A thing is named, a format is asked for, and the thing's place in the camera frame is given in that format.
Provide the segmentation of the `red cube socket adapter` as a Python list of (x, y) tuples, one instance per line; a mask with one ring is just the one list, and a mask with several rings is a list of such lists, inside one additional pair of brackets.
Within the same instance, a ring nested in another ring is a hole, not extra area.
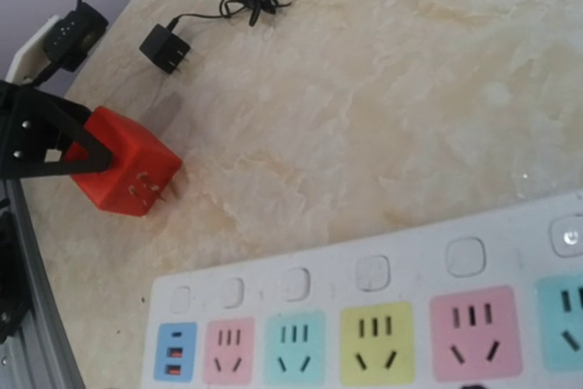
[(112, 153), (107, 170), (71, 179), (100, 210), (143, 217), (182, 166), (182, 160), (138, 122), (97, 107), (85, 129)]

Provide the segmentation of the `black power adapter with cable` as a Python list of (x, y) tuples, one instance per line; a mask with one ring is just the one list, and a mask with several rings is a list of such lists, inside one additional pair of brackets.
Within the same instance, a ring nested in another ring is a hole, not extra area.
[(261, 14), (276, 15), (279, 10), (291, 4), (279, 0), (220, 0), (218, 12), (214, 15), (181, 13), (165, 26), (156, 24), (139, 46), (139, 51), (159, 70), (172, 74), (178, 70), (179, 64), (190, 51), (190, 45), (174, 33), (181, 19), (230, 20), (241, 12), (248, 12), (248, 25), (254, 27)]

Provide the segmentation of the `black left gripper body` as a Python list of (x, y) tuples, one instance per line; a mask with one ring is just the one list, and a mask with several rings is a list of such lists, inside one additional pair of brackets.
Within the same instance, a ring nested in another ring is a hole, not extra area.
[(57, 112), (64, 99), (45, 92), (1, 82), (1, 178), (30, 179), (62, 176), (60, 160), (47, 162), (61, 129)]

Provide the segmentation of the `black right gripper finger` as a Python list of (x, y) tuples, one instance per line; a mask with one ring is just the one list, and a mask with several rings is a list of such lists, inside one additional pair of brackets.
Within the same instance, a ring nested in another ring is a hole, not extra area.
[(77, 118), (86, 107), (30, 87), (17, 100), (22, 147), (19, 178), (88, 174), (109, 168), (112, 153)]

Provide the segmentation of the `white multicolour power strip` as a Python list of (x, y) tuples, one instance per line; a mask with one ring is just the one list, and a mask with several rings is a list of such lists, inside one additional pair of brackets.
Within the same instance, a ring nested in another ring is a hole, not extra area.
[(579, 388), (582, 195), (159, 277), (144, 388)]

